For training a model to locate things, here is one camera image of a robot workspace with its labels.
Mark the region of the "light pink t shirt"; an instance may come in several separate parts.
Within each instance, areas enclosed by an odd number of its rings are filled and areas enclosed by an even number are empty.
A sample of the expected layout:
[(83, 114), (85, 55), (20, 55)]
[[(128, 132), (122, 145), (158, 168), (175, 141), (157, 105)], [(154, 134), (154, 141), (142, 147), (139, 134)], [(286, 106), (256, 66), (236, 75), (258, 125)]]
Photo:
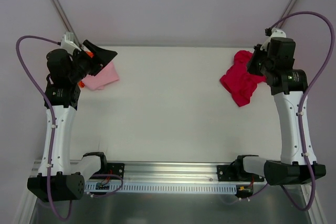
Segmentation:
[(115, 69), (113, 62), (110, 62), (96, 76), (87, 75), (79, 82), (81, 88), (89, 90), (102, 90), (106, 85), (118, 81), (119, 75)]

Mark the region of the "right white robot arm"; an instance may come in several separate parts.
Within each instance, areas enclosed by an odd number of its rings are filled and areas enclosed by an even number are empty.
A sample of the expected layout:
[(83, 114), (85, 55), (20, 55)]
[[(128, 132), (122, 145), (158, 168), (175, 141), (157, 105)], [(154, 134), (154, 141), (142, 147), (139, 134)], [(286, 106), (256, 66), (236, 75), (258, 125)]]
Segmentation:
[(258, 175), (272, 186), (302, 185), (326, 175), (326, 167), (317, 162), (310, 141), (304, 113), (307, 76), (303, 70), (293, 68), (295, 48), (293, 39), (279, 36), (255, 46), (247, 71), (265, 77), (270, 86), (280, 122), (281, 154), (278, 161), (239, 155), (233, 167), (237, 180)]

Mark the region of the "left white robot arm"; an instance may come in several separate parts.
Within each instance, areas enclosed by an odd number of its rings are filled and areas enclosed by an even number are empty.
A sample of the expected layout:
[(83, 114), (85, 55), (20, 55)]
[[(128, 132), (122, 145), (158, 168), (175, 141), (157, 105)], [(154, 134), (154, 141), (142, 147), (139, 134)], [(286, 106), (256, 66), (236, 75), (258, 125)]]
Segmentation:
[(108, 163), (103, 152), (85, 153), (74, 167), (70, 164), (71, 130), (80, 96), (79, 82), (96, 76), (117, 56), (85, 40), (80, 48), (55, 49), (46, 56), (47, 86), (44, 94), (47, 113), (45, 148), (37, 176), (27, 188), (42, 202), (70, 201), (82, 198), (85, 183), (93, 176), (103, 178)]

